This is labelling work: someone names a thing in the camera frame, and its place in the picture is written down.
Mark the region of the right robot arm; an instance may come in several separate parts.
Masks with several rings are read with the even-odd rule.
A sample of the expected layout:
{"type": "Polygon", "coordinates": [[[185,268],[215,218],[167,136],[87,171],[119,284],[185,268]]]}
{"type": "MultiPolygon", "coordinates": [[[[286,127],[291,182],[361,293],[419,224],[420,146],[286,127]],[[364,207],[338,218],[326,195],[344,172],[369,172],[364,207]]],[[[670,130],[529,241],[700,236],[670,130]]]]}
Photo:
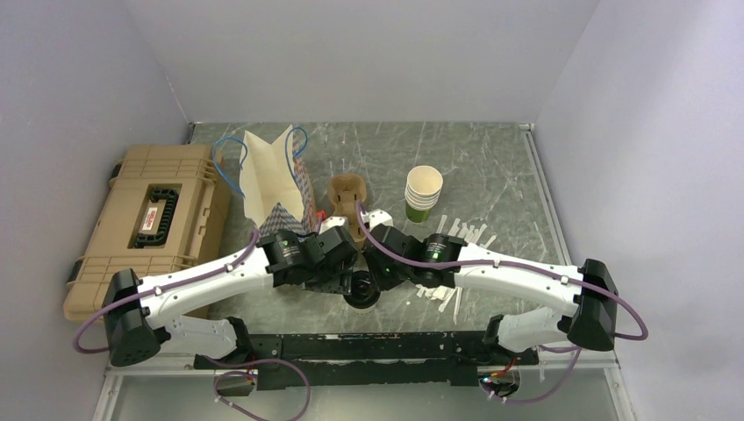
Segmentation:
{"type": "Polygon", "coordinates": [[[614,348],[619,292],[601,260],[550,266],[443,234],[419,241],[389,225],[366,233],[363,254],[380,291],[411,282],[429,289],[482,289],[538,304],[537,310],[490,319],[483,351],[495,364],[561,341],[598,352],[614,348]]]}

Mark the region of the single white paper cup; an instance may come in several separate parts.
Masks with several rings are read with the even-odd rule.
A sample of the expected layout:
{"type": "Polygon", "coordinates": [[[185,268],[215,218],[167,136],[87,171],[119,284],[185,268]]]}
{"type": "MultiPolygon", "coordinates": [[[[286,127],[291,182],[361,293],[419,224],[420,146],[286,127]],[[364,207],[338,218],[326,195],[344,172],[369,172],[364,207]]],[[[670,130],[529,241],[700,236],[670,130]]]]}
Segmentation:
{"type": "Polygon", "coordinates": [[[358,304],[358,303],[348,303],[351,310],[355,312],[356,314],[367,314],[373,311],[376,308],[376,303],[364,303],[364,304],[358,304]]]}

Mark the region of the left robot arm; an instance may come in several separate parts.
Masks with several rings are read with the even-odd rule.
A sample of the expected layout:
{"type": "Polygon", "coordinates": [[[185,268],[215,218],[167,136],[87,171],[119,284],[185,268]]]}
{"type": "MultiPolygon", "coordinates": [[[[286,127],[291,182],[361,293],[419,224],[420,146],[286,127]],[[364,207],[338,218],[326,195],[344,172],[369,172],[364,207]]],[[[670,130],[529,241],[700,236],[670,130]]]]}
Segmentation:
{"type": "Polygon", "coordinates": [[[357,254],[347,229],[334,226],[305,235],[254,233],[231,256],[171,274],[140,278],[133,269],[121,270],[104,299],[110,363],[128,367],[171,351],[243,367],[253,352],[244,322],[193,318],[193,310],[249,291],[340,281],[350,276],[357,254]]]}

